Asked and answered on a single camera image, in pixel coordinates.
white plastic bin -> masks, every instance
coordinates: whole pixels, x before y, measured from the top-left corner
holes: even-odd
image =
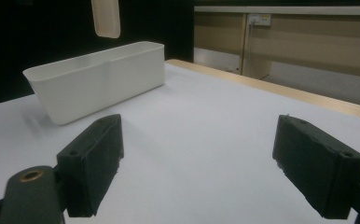
[[[151,90],[165,81],[164,46],[138,42],[23,71],[56,124]]]

electrical outlet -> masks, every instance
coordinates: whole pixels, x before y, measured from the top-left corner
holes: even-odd
[[[249,14],[247,23],[260,26],[270,26],[270,14]]]

white table surface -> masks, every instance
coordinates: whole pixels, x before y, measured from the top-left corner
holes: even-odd
[[[166,64],[163,86],[69,123],[34,95],[0,104],[7,180],[56,154],[96,119],[121,114],[125,158],[97,217],[66,223],[353,223],[326,220],[271,157],[277,118],[305,119],[360,152],[360,118]]]

black backdrop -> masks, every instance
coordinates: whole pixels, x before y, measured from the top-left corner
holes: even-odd
[[[148,40],[193,61],[193,0],[119,0],[121,36],[95,34],[90,0],[0,1],[0,102],[32,94],[22,71]]]

screw hole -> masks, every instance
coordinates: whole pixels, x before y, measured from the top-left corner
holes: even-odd
[[[353,154],[350,153],[350,152],[342,152],[342,155],[345,156],[345,157],[352,157]]]
[[[43,174],[44,174],[44,172],[42,172],[41,170],[30,171],[30,172],[22,175],[20,178],[20,181],[21,182],[34,181],[34,180],[38,179],[40,176],[42,176]]]

